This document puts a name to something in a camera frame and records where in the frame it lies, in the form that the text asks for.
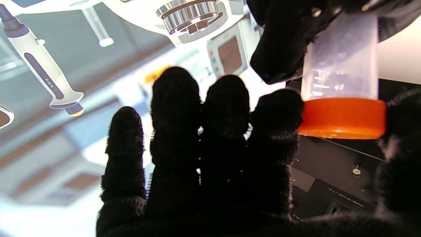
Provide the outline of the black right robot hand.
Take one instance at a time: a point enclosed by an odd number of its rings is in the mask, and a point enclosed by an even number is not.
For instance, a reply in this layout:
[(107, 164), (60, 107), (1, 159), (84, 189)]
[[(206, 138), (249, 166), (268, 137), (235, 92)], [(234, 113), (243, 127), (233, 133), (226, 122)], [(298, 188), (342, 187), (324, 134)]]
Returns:
[(202, 103), (187, 70), (166, 69), (152, 86), (150, 190), (140, 116), (122, 107), (110, 123), (96, 236), (419, 237), (420, 88), (387, 104), (374, 214), (292, 220), (290, 170), (303, 110), (299, 93), (282, 89), (250, 112), (235, 75), (218, 79)]

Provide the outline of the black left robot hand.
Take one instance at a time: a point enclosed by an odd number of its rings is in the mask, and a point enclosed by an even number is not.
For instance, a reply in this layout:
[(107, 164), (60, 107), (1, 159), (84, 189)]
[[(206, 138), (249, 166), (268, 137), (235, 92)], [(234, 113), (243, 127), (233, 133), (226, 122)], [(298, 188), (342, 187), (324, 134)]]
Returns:
[(264, 28), (250, 65), (269, 85), (302, 76), (307, 45), (340, 13), (377, 15), (383, 42), (421, 12), (419, 0), (248, 0), (247, 5)]

